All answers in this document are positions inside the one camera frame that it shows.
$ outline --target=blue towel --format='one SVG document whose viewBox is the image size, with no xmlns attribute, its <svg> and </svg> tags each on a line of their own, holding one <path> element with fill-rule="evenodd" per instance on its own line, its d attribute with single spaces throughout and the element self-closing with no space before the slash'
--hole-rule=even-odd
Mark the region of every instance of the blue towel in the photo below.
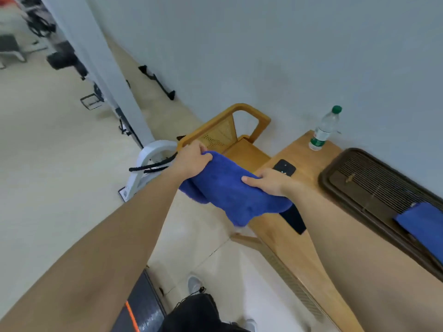
<svg viewBox="0 0 443 332">
<path fill-rule="evenodd" d="M 212 154 L 212 161 L 201 173 L 180 186 L 188 197 L 202 204 L 211 202 L 224 210 L 229 220 L 239 227 L 246 226 L 253 217 L 263 213 L 280 213 L 291 207 L 289 199 L 268 195 L 241 181 L 242 176 L 257 176 L 215 151 L 207 152 Z"/>
<path fill-rule="evenodd" d="M 397 222 L 443 263 L 443 213 L 419 203 L 396 217 Z"/>
</svg>

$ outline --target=plastic water bottle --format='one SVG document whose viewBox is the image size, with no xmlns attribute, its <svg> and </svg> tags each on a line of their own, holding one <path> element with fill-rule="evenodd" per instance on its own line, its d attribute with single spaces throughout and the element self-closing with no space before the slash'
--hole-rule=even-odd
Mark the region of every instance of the plastic water bottle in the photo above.
<svg viewBox="0 0 443 332">
<path fill-rule="evenodd" d="M 315 128 L 314 137 L 309 142 L 309 147 L 312 150 L 320 150 L 329 138 L 331 133 L 337 131 L 341 106 L 332 107 L 332 111 L 326 114 L 320 125 Z"/>
</svg>

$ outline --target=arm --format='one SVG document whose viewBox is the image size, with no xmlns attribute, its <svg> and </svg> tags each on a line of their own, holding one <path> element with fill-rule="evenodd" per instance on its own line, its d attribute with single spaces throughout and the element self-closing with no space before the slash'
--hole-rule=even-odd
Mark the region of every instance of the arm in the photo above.
<svg viewBox="0 0 443 332">
<path fill-rule="evenodd" d="M 199 141 L 73 245 L 0 321 L 0 331 L 111 330 L 151 256 L 180 184 L 212 159 Z"/>
<path fill-rule="evenodd" d="M 443 284 L 302 183 L 265 169 L 246 184 L 297 206 L 335 288 L 367 332 L 440 331 Z"/>
</svg>

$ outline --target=chair armrest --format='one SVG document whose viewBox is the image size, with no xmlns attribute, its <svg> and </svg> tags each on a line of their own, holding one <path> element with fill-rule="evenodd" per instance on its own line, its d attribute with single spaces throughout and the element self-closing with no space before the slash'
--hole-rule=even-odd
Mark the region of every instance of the chair armrest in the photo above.
<svg viewBox="0 0 443 332">
<path fill-rule="evenodd" d="M 203 134 L 205 134 L 211 128 L 216 126 L 219 122 L 223 121 L 225 118 L 227 118 L 229 115 L 232 115 L 236 111 L 245 111 L 258 119 L 257 127 L 254 129 L 252 134 L 247 137 L 247 140 L 251 143 L 254 143 L 255 140 L 257 140 L 257 138 L 260 136 L 263 130 L 271 122 L 271 118 L 269 116 L 263 114 L 262 112 L 260 112 L 259 110 L 255 109 L 254 107 L 248 104 L 234 104 L 231 107 L 224 110 L 223 112 L 221 112 L 216 117 L 212 118 L 211 120 L 203 124 L 200 128 L 196 129 L 192 133 L 182 138 L 179 144 L 177 145 L 177 150 L 180 150 L 184 146 L 190 144 L 193 140 L 200 138 Z"/>
</svg>

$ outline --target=black cloth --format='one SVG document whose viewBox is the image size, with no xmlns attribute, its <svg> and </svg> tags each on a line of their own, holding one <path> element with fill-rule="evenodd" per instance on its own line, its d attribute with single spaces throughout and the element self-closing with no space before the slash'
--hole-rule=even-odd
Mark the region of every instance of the black cloth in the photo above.
<svg viewBox="0 0 443 332">
<path fill-rule="evenodd" d="M 185 298 L 163 321 L 159 332 L 248 332 L 223 323 L 214 299 L 207 293 Z"/>
</svg>

